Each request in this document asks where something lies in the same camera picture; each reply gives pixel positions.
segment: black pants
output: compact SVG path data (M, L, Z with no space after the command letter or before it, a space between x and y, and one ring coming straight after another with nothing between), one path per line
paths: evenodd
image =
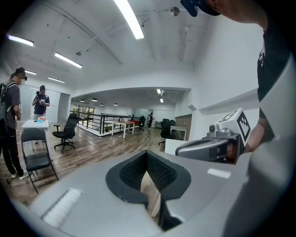
M5 164L9 172L13 175L17 171L20 177L23 176L24 171L19 164L16 130L6 127L2 120L0 121L0 136L0 149L2 149Z

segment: black office chair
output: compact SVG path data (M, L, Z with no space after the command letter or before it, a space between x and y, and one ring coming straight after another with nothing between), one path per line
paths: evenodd
M24 152L23 143L28 142L28 141L35 141L35 140L43 140L43 141L45 141L46 152L26 156L25 152ZM21 142L22 142L23 157L24 157L25 164L26 164L26 170L29 173L30 180L31 180L31 182L33 184L33 187L35 188L36 193L38 193L38 191L37 191L37 189L36 189L36 187L34 185L34 182L45 179L45 178L48 178L48 177L53 176L53 175L55 175L56 179L59 180L59 178L56 175L56 171L55 171L55 169L54 169L54 167L53 167L53 165L51 163L45 133L40 128L24 129L24 131L22 132L22 136L21 136ZM37 180L34 173L33 173L33 171L43 169L43 168L46 168L46 167L49 167L49 166L51 166L52 170L54 171L54 174Z
M140 122L139 127L140 128L138 130L143 130L143 131L145 130L145 129L143 129L143 127L145 126L145 121L146 121L145 117L140 117L140 119L139 119L139 122Z
M75 146L73 145L73 142L70 142L69 139L72 139L75 136L75 127L78 124L78 122L79 122L79 118L77 117L77 114L72 113L70 114L66 122L64 131L59 131L60 125L54 125L57 131L54 131L52 135L54 135L55 137L61 138L61 142L62 142L58 145L55 145L54 146L55 149L57 146L63 146L62 153L64 152L65 146L71 146L74 149L76 149Z
M161 122L161 137L164 139L175 139L176 135L174 133L171 134L171 122Z

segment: ceiling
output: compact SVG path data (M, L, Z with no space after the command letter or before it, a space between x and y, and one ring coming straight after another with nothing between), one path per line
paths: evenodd
M65 81L68 87L77 87L91 78L103 81L122 67L160 62L194 64L209 15L200 11L193 18L181 11L172 17L168 12L153 11L172 6L183 9L179 0L129 3L139 23L144 22L144 39L135 39L112 0L36 1L9 32L34 41L34 47L6 40L1 49L6 66L23 66L40 79L53 77ZM83 68L54 57L56 52Z
M118 103L120 106L127 107L160 105L160 98L156 89L131 88L108 90L72 98L72 101L79 102L80 99L84 99L89 104L93 98L96 98L98 102L93 103L95 106L98 106L100 103L103 103L105 106L112 106L114 103ZM164 104L175 104L182 98L185 91L184 89L173 90L171 88L163 88L163 90L165 92L162 96Z

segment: man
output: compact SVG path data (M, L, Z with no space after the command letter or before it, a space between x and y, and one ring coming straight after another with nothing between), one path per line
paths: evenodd
M46 107L49 106L49 97L45 94L45 86L40 87L40 93L36 95L33 100L32 106L34 108L34 120L39 117L45 116Z
M261 101L277 81L290 55L289 47L280 30L254 0L199 0L196 1L196 5L209 15L222 14L236 22L258 24L263 29L263 49L257 61L258 99ZM246 152L254 151L261 143L273 138L272 129L260 109L259 120L250 134ZM236 147L229 145L228 158L235 160L235 154Z
M148 125L148 129L150 129L151 124L152 124L152 121L153 121L153 113L151 113L150 116L149 116L149 125Z
M22 82L26 80L25 69L18 68L15 73L10 77L10 80L6 83L5 105L6 108L10 108L5 115L5 120L0 121L0 136L1 145L3 149L3 157L5 164L11 173L12 178L15 178L17 173L19 179L22 180L28 176L27 172L24 172L19 164L19 154L16 139L16 122L20 121L20 93L19 87Z

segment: white table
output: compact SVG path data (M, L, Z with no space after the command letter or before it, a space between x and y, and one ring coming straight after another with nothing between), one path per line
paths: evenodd
M165 153L174 155L176 154L176 149L188 141L180 141L180 140L174 140L174 139L166 139L166 146L165 146Z
M187 135L187 129L184 127L177 127L177 126L171 126L171 133L172 130L178 130L178 131L184 131L185 135L184 135L184 141L186 140L186 135Z
M46 136L46 131L48 131L48 129L49 129L49 123L47 120L42 123L39 123L39 122L34 122L34 120L29 119L21 127L23 129L40 128L40 129L44 130L44 133Z
M112 136L113 136L113 129L114 129L114 124L116 125L123 125L123 138L125 139L125 131L126 131L126 125L128 126L128 130L129 132L132 132L134 134L135 131L135 122L112 122ZM129 125L133 124L133 131L130 131L130 127Z
M157 122L157 121L155 121L155 122L154 122L154 128L156 128L156 124L159 124L159 127L158 127L158 128L161 128L160 123L161 123L161 122Z

